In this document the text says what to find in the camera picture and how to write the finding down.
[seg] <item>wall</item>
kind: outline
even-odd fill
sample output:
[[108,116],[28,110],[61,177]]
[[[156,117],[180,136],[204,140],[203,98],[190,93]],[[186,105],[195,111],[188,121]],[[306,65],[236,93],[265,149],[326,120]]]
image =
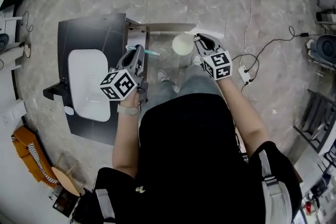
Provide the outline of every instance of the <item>wall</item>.
[[[11,72],[0,71],[0,111],[8,102],[15,101]],[[6,125],[0,118],[0,210],[16,224],[66,224],[69,219],[52,208],[51,192],[38,183],[18,157],[11,135],[21,120]]]

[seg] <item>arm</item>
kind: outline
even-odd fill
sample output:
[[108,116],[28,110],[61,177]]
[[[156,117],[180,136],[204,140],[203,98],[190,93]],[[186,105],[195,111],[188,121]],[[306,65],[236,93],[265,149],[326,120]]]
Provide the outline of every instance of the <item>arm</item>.
[[[134,90],[120,102],[121,106],[137,108],[139,94]],[[119,113],[118,129],[112,152],[112,166],[125,174],[135,178],[138,173],[139,162],[139,135],[138,116]]]
[[230,78],[217,80],[217,83],[244,141],[247,155],[251,157],[263,142],[269,140],[266,127],[258,112],[237,89]]

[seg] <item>metal rack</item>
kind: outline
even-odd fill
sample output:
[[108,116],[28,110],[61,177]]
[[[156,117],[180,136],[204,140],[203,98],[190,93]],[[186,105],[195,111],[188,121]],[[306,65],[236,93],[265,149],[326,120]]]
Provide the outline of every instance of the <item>metal rack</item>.
[[335,143],[332,145],[331,149],[324,154],[323,156],[328,162],[329,165],[327,167],[325,167],[325,172],[327,172],[331,166],[336,168],[336,145]]
[[308,92],[310,99],[301,124],[293,128],[319,155],[329,154],[336,140],[336,102],[321,93],[309,89]]

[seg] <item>wooden stool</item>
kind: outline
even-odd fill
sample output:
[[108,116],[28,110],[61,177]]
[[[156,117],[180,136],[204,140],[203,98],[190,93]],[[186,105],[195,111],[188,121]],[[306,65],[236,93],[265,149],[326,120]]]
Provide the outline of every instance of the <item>wooden stool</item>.
[[60,160],[62,159],[62,157],[63,157],[63,153],[59,157],[57,164],[54,167],[52,167],[51,169],[54,172],[54,174],[56,175],[58,181],[60,182],[60,184],[62,185],[62,187],[64,189],[66,189],[68,192],[80,197],[80,191],[84,187],[85,182],[83,183],[83,185],[80,188],[78,188],[76,186],[76,183],[73,180],[73,177],[70,175],[70,172],[78,165],[78,162],[76,162],[66,172],[63,169],[61,169],[60,167],[58,167],[58,164],[59,164]]

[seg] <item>white cable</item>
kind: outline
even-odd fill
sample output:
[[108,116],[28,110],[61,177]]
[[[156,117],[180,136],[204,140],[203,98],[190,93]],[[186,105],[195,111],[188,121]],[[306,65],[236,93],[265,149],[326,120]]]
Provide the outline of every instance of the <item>white cable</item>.
[[245,49],[244,49],[244,51],[243,51],[243,56],[242,56],[241,59],[240,59],[239,67],[241,67],[241,65],[242,65],[241,62],[242,62],[242,60],[243,60],[243,57],[244,57],[245,52],[246,52],[246,51],[248,51],[248,52],[252,52],[252,51],[253,51],[253,48],[252,48],[252,47],[248,47],[248,46],[246,45],[246,33],[247,33],[248,28],[250,27],[251,22],[252,22],[252,0],[251,0],[251,9],[250,9],[250,21],[248,22],[248,25],[247,25],[247,27],[246,27],[246,29],[245,29],[245,32],[244,32],[244,45],[245,45]]

